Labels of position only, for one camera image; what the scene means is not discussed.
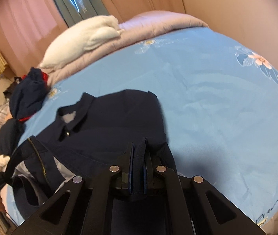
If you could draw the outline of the navy blue jacket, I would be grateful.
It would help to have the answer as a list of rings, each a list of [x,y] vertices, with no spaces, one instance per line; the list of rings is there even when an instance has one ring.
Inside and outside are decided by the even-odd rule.
[[[55,121],[14,151],[6,171],[13,178],[17,209],[24,219],[74,176],[95,178],[133,145],[131,196],[114,203],[112,234],[162,233],[145,199],[147,158],[176,167],[163,115],[152,92],[123,90],[101,97],[84,93],[57,110]]]

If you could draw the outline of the navy and red clothes pile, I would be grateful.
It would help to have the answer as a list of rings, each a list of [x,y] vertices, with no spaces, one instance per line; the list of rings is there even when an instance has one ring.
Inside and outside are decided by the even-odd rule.
[[[49,92],[48,74],[31,68],[14,88],[9,101],[11,116],[19,121],[27,121],[37,113]]]

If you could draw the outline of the dark navy folded garment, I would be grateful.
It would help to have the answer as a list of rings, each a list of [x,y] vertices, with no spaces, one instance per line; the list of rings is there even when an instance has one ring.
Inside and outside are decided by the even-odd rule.
[[[17,119],[9,119],[0,129],[0,155],[11,156],[25,131],[25,125]]]

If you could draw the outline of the black garment on blanket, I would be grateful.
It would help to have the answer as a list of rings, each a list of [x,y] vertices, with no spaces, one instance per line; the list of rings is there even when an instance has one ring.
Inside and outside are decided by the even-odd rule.
[[[22,81],[21,77],[14,77],[13,83],[3,92],[6,99],[10,99],[16,86]]]

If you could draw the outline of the light blue floral bedsheet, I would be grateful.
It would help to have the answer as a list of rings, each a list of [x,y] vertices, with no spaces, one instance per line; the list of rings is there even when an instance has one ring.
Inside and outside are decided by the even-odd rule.
[[[278,214],[278,71],[256,52],[208,28],[128,46],[57,83],[22,140],[86,92],[135,89],[162,107],[178,172],[205,177],[266,229]]]

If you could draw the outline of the white pillow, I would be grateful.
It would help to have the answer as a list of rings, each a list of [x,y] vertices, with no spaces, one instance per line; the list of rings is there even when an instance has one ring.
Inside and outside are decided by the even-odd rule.
[[[57,36],[46,49],[39,68],[59,70],[70,62],[118,38],[123,32],[118,19],[98,15],[76,23]]]

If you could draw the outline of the lilac folded quilt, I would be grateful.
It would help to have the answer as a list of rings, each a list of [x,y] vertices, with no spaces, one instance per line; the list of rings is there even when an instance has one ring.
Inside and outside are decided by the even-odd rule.
[[[114,38],[100,47],[82,54],[62,69],[44,69],[43,71],[48,74],[47,85],[52,87],[59,81],[74,75],[88,65],[98,61],[100,58],[137,42],[146,41],[174,30],[191,27],[207,28],[208,26],[204,21],[189,14],[168,11],[150,11],[138,14],[120,24],[120,27],[125,30],[121,33],[120,37]]]

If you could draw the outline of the pink curtain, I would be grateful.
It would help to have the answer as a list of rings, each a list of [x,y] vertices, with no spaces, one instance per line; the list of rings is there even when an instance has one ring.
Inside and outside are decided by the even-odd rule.
[[[101,0],[119,22],[148,11],[185,12],[183,0]],[[0,0],[0,53],[14,74],[27,74],[68,25],[53,0]]]

